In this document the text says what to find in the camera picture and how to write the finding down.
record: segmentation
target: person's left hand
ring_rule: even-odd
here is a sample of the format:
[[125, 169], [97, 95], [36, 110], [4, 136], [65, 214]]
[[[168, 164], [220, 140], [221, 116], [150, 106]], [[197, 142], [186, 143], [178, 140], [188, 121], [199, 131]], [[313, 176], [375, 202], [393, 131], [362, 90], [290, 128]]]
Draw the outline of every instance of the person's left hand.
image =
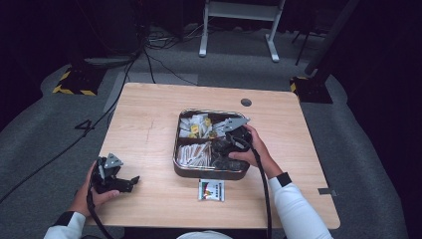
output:
[[[93, 165], [91, 165], [90, 170], [88, 171], [87, 178], [85, 179], [84, 184], [81, 186], [81, 188], [78, 190], [77, 194], [75, 195], [75, 199], [72, 202], [71, 207], [69, 207], [68, 211], [75, 211], [83, 214], [86, 217], [91, 216], [90, 210], [88, 210], [87, 205], [87, 195], [88, 195], [88, 186], [90, 184], [90, 178], [91, 173], [94, 169], [94, 166], [96, 163], [94, 162]], [[110, 201], [111, 199], [117, 197], [120, 192], [118, 190], [112, 190], [108, 191], [102, 194], [98, 194], [95, 189], [91, 189], [93, 193], [93, 201], [94, 205], [96, 206], [96, 210], [99, 209], [99, 207], [106, 202]]]

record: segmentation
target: white sleeve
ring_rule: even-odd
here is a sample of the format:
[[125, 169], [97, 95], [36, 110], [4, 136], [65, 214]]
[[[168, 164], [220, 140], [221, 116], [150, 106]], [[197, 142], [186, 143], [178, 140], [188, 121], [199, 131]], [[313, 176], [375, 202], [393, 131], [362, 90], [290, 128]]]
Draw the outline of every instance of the white sleeve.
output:
[[293, 183], [281, 185], [279, 179], [269, 180], [280, 220], [288, 239], [332, 238], [314, 208]]
[[81, 238], [85, 216], [79, 212], [65, 212], [57, 222], [49, 228], [44, 239], [77, 239]]

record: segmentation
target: hand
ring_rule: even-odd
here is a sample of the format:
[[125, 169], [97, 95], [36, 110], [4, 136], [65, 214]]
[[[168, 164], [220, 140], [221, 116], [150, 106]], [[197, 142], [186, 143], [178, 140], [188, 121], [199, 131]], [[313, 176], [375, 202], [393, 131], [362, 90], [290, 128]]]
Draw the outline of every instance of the hand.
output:
[[[283, 173], [277, 163], [271, 158], [270, 153], [267, 150], [264, 142], [258, 136], [257, 131], [250, 125], [245, 124], [244, 127], [252, 135], [252, 147], [257, 151], [261, 157], [261, 163], [263, 164], [264, 172], [267, 174], [269, 179], [278, 176]], [[251, 149], [246, 152], [230, 152], [229, 157], [238, 160], [244, 160], [249, 164], [257, 166], [257, 160]]]
[[[68, 211], [76, 211], [83, 214], [86, 217], [91, 216], [90, 211], [88, 210], [87, 205], [87, 194], [88, 194], [88, 186], [90, 184], [91, 173], [93, 172], [94, 166], [96, 163], [94, 162], [91, 166], [90, 170], [88, 171], [87, 178], [85, 179], [84, 184], [78, 190], [77, 194], [75, 195], [75, 199], [72, 202], [71, 207]], [[106, 202], [110, 201], [111, 199], [117, 197], [119, 195], [118, 190], [108, 191], [102, 194], [98, 194], [95, 189], [92, 188], [93, 193], [93, 201], [94, 205], [96, 206], [96, 210]]]

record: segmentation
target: wooden table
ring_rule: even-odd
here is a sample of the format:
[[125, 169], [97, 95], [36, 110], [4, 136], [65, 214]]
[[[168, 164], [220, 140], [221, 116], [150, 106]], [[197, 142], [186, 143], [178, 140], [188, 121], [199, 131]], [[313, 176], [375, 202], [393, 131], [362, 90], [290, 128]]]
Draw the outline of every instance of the wooden table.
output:
[[[241, 99], [252, 105], [244, 107]], [[296, 95], [286, 92], [128, 83], [105, 137], [101, 156], [114, 153], [124, 166], [117, 175], [140, 175], [131, 193], [102, 207], [104, 225], [189, 228], [266, 228], [259, 170], [225, 181], [226, 200], [199, 201], [198, 179], [178, 176], [173, 148], [179, 114], [186, 109], [237, 112], [251, 119], [274, 160], [288, 171], [330, 229], [339, 219]], [[274, 207], [273, 225], [282, 227]]]

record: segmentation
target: small box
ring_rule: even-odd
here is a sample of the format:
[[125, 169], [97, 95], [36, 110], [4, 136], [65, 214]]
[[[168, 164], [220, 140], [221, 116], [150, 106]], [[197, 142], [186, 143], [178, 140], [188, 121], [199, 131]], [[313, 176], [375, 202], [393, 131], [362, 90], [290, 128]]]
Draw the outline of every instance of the small box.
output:
[[242, 179], [250, 164], [229, 158], [218, 150], [228, 143], [222, 130], [227, 119], [239, 113], [185, 110], [180, 113], [174, 145], [174, 171], [182, 177], [221, 180]]

